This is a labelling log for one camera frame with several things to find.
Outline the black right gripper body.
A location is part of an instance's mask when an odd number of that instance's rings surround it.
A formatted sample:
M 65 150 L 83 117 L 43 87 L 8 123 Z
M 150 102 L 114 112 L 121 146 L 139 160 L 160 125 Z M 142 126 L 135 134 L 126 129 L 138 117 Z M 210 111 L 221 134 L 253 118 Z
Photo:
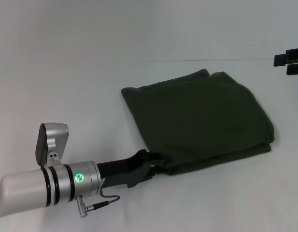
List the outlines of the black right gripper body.
M 298 48 L 286 50 L 285 63 L 286 64 L 297 64 L 298 63 Z

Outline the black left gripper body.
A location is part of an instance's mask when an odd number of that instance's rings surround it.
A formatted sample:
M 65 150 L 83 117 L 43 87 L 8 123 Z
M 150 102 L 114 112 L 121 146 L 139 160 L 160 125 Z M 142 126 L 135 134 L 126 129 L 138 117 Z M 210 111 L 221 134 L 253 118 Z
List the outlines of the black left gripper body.
M 127 159 L 97 164 L 100 177 L 103 179 L 102 188 L 126 184 L 128 188 L 138 183 L 152 179 L 156 174 L 163 173 L 165 159 L 156 152 L 139 150 Z

